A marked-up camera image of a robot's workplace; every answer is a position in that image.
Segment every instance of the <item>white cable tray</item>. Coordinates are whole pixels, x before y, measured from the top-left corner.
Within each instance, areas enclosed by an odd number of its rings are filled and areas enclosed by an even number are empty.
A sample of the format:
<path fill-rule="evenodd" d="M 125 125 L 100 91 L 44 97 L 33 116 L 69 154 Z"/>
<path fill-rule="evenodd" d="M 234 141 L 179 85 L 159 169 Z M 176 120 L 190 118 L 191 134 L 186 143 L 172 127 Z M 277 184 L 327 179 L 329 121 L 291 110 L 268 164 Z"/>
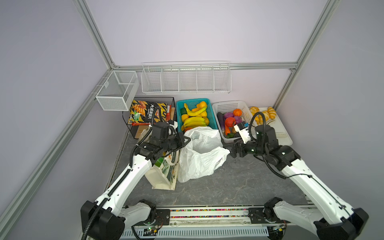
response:
<path fill-rule="evenodd" d="M 142 91 L 145 94 L 229 93 L 232 87 L 229 62 L 188 65 L 143 63 Z"/>

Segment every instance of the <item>white plastic bag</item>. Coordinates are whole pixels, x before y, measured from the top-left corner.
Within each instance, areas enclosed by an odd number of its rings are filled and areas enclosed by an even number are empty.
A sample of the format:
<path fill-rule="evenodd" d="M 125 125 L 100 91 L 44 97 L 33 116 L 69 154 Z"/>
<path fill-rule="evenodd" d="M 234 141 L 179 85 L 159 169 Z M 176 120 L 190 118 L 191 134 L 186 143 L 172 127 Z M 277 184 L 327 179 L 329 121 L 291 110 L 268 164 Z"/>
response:
<path fill-rule="evenodd" d="M 180 150 L 177 175 L 180 182 L 211 175 L 227 159 L 229 150 L 223 148 L 218 130 L 196 127 L 188 130 L 185 136 L 191 141 Z"/>

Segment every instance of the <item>banana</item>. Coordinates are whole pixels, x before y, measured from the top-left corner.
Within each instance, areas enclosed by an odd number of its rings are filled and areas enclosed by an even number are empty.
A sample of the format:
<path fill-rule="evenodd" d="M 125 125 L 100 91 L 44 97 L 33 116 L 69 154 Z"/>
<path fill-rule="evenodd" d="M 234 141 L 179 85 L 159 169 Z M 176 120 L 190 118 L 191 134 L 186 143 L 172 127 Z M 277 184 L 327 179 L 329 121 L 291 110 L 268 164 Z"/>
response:
<path fill-rule="evenodd" d="M 198 111 L 194 112 L 194 111 L 189 110 L 188 105 L 186 103 L 184 103 L 184 107 L 187 110 L 187 114 L 191 117 L 197 116 L 207 109 L 207 107 L 203 107 L 203 108 L 199 109 Z"/>
<path fill-rule="evenodd" d="M 185 128 L 187 127 L 192 127 L 192 126 L 196 126 L 196 127 L 206 127 L 207 124 L 205 122 L 189 122 L 187 124 L 184 123 L 183 125 Z"/>
<path fill-rule="evenodd" d="M 202 118 L 202 117 L 190 117 L 184 121 L 184 124 L 187 124 L 189 122 L 204 122 L 204 118 Z"/>

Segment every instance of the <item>eggplant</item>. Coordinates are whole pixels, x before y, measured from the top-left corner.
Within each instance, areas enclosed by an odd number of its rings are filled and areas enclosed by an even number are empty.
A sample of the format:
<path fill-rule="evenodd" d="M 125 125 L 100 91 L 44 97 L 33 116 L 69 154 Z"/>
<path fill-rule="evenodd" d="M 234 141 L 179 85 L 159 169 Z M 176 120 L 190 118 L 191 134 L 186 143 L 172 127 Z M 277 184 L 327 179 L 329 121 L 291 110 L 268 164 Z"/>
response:
<path fill-rule="evenodd" d="M 225 132 L 225 124 L 224 124 L 224 117 L 223 117 L 223 114 L 221 112 L 218 112 L 216 114 L 217 116 L 217 120 L 218 120 L 218 123 L 220 125 L 220 128 L 221 128 L 221 131 L 222 132 Z"/>

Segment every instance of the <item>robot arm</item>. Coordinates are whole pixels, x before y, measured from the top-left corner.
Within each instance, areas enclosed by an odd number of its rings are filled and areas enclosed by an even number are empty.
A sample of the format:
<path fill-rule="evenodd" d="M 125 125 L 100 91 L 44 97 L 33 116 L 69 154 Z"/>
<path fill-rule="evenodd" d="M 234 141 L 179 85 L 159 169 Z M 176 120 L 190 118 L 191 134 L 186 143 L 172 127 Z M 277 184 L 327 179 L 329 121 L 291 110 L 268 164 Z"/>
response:
<path fill-rule="evenodd" d="M 153 203 L 141 200 L 129 208 L 123 209 L 123 206 L 139 180 L 164 153 L 176 152 L 190 142 L 189 137 L 175 131 L 176 127 L 174 121 L 150 126 L 132 151 L 130 164 L 120 176 L 95 202 L 87 201 L 81 207 L 82 239 L 87 235 L 97 240 L 119 239 L 126 228 L 138 222 L 154 222 L 156 205 Z"/>
<path fill-rule="evenodd" d="M 368 214 L 361 208 L 352 208 L 337 196 L 291 147 L 278 145 L 273 127 L 254 127 L 257 138 L 253 139 L 253 130 L 247 124 L 240 123 L 235 129 L 240 133 L 242 140 L 227 145 L 232 156 L 235 157 L 237 153 L 240 157 L 254 155 L 264 161 L 275 175 L 291 179 L 317 207 L 302 209 L 275 197 L 264 205 L 263 217 L 267 221 L 276 222 L 281 219 L 292 222 L 314 233 L 320 240 L 352 240 L 361 233 L 368 220 Z M 281 173 L 273 170 L 269 164 L 274 165 Z"/>

